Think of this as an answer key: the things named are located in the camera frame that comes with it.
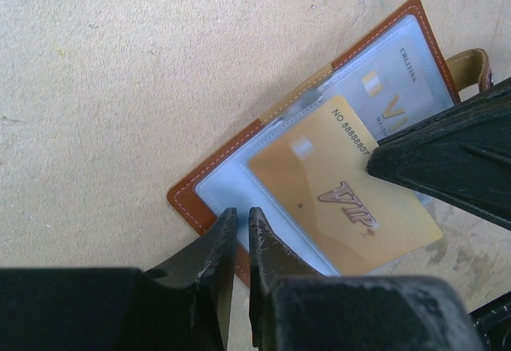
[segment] black plastic part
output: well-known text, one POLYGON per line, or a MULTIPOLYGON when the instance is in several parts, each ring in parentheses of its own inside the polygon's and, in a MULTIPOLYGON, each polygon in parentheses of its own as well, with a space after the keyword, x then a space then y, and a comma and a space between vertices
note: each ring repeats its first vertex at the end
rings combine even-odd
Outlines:
POLYGON ((138 269, 0 270, 1 350, 225 350, 236 209, 168 261, 138 269))
POLYGON ((488 350, 511 350, 511 292, 473 311, 470 315, 488 350))
POLYGON ((380 144, 369 174, 511 230, 511 79, 380 144))
POLYGON ((458 296, 427 277, 327 278, 249 218, 253 345, 261 351, 482 350, 458 296))

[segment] leather strap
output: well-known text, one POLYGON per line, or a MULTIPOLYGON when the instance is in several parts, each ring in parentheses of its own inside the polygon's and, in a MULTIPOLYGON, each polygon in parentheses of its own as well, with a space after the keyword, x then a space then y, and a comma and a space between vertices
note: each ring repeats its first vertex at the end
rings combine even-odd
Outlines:
POLYGON ((481 48, 465 50, 446 60, 458 92, 477 84, 479 92, 493 86, 488 54, 481 48))

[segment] gold vip card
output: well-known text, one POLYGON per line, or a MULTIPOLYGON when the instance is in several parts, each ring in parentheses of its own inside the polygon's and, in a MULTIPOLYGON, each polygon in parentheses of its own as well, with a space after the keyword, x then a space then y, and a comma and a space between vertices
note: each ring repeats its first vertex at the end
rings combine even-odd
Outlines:
MULTIPOLYGON (((374 76, 366 83, 379 87, 374 76)), ((248 161, 341 274, 365 274, 442 237, 412 191, 367 174, 377 146, 335 96, 248 161)))

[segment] table surface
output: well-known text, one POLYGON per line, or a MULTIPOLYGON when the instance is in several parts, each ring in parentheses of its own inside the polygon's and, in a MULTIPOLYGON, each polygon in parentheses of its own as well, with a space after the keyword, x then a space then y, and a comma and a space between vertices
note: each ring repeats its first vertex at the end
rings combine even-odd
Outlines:
MULTIPOLYGON (((196 233, 165 194, 405 0, 0 0, 0 265, 147 269, 196 233)), ((510 0, 422 0, 445 57, 510 75, 510 0)), ((382 270, 509 290, 511 233, 441 202, 438 243, 382 270)), ((236 279, 230 349, 252 349, 236 279)))

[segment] card holder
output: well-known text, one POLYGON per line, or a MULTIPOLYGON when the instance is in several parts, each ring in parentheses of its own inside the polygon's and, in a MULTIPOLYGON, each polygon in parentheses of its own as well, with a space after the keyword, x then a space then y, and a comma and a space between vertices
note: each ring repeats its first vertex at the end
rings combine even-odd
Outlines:
MULTIPOLYGON (((482 69, 477 77, 479 86, 488 87, 491 72, 484 51, 472 49, 460 54, 452 61, 456 73, 465 73, 463 65, 476 63, 482 69)), ((455 81, 451 77, 420 1, 409 0, 352 49, 289 93, 185 176, 169 191, 168 201, 199 234, 211 226, 224 208, 238 207, 240 246, 236 266, 245 283, 248 283, 248 209, 252 206, 263 208, 276 234, 306 262, 324 274, 337 274, 327 257, 292 224, 285 209, 250 172, 247 167, 250 155, 339 93, 373 137, 382 139, 457 104, 458 90, 469 84, 466 76, 459 77, 463 78, 455 81)))

